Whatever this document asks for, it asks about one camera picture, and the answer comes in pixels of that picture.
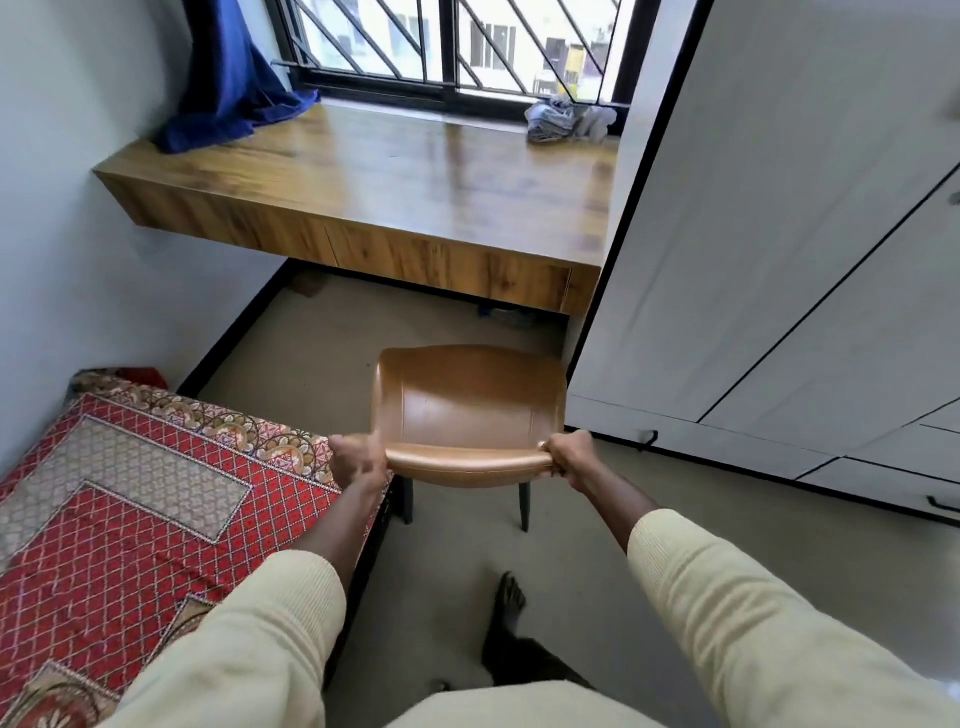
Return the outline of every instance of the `window frame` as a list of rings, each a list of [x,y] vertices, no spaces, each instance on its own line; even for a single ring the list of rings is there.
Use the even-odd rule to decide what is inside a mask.
[[[285,66],[289,70],[290,82],[294,88],[317,88],[322,95],[330,98],[384,106],[433,110],[498,121],[525,122],[523,112],[530,107],[531,103],[528,99],[487,98],[464,93],[456,87],[459,0],[440,0],[439,31],[444,80],[441,83],[431,84],[313,68],[302,62],[298,48],[299,39],[306,37],[306,33],[300,24],[300,14],[295,12],[295,0],[265,0],[265,3],[274,25],[277,47],[281,56],[275,64]],[[610,126],[610,133],[613,135],[620,135],[623,132],[636,81],[639,78],[659,10],[660,0],[636,0],[634,5],[634,12],[626,29],[626,44],[613,87],[612,100],[609,103],[599,104],[616,111],[616,121]],[[485,54],[481,53],[481,61],[484,58]]]

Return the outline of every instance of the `black chair leg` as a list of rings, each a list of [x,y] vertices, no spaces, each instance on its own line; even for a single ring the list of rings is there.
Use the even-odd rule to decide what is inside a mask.
[[[394,501],[394,513],[403,519],[403,522],[410,525],[414,522],[414,481],[409,477],[401,475],[395,476],[399,482],[396,484],[396,500]]]
[[[530,531],[530,483],[520,483],[520,527]]]

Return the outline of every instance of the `beige tile floor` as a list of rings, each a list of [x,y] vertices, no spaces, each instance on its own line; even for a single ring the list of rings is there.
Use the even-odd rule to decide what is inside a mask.
[[[563,338],[557,324],[510,328],[467,303],[327,277],[313,298],[281,292],[203,398],[319,433],[363,430],[383,348],[491,343],[559,354]],[[609,443],[599,449],[662,503],[920,674],[960,680],[960,529]],[[416,486],[414,523],[393,521],[326,696],[328,724],[382,726],[436,678],[488,685],[479,652],[504,570],[528,596],[521,634],[666,725],[716,724],[603,523],[561,480],[534,484],[529,534],[519,530],[514,488]]]

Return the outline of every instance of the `cream sweatshirt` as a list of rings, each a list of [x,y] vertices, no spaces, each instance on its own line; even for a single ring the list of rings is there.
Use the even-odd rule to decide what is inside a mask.
[[[934,684],[679,514],[643,518],[627,558],[725,723],[960,725],[960,704]],[[326,560],[274,554],[140,674],[104,725],[324,726],[324,663],[346,608]],[[657,725],[565,682],[445,692],[391,725],[534,724]]]

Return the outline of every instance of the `ribbed cuff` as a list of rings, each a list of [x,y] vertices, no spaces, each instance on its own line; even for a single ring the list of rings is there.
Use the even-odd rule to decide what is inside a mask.
[[[666,508],[648,513],[634,526],[627,544],[630,570],[651,601],[671,571],[689,554],[716,543],[717,537],[676,511]]]
[[[282,616],[317,646],[322,665],[343,629],[347,596],[336,570],[323,556],[287,550],[269,556],[218,609]]]

